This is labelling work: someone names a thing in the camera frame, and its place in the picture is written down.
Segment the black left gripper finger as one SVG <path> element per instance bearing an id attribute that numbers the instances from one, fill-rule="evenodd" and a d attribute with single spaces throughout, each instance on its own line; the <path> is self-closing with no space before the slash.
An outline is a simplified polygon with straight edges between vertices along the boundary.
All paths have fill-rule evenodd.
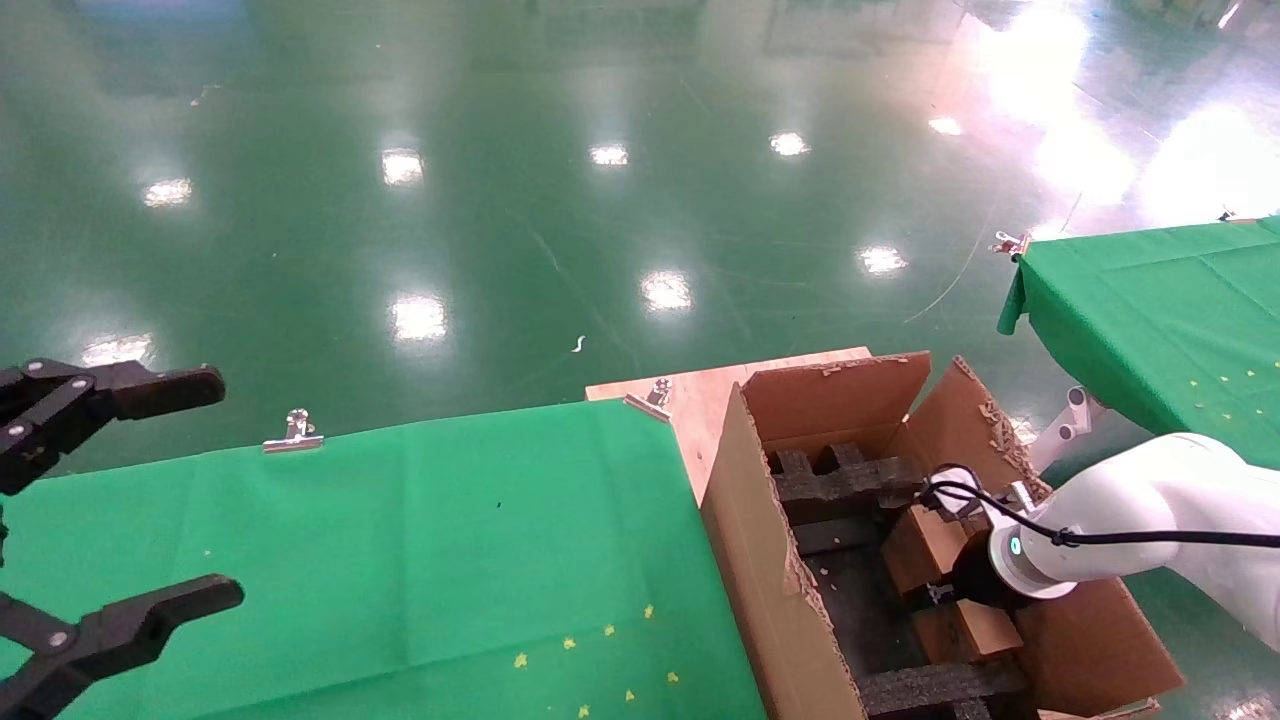
<path id="1" fill-rule="evenodd" d="M 55 719 L 92 684 L 155 662 L 180 625 L 243 602 L 239 582 L 200 577 L 105 605 L 77 623 L 67 623 L 3 594 L 3 639 L 31 655 L 3 678 L 1 716 Z"/>
<path id="2" fill-rule="evenodd" d="M 221 402 L 220 372 L 151 372 L 129 360 L 74 366 L 29 360 L 1 370 L 1 492 L 17 496 L 111 421 Z"/>

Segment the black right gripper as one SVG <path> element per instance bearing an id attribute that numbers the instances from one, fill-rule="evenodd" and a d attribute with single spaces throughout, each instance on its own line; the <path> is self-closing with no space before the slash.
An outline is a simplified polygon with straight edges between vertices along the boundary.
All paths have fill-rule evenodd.
<path id="1" fill-rule="evenodd" d="M 954 560 L 950 583 L 927 583 L 925 598 L 933 607 L 952 603 L 954 592 L 992 609 L 1006 609 L 1006 584 L 998 575 L 989 551 L 991 536 L 973 536 Z"/>

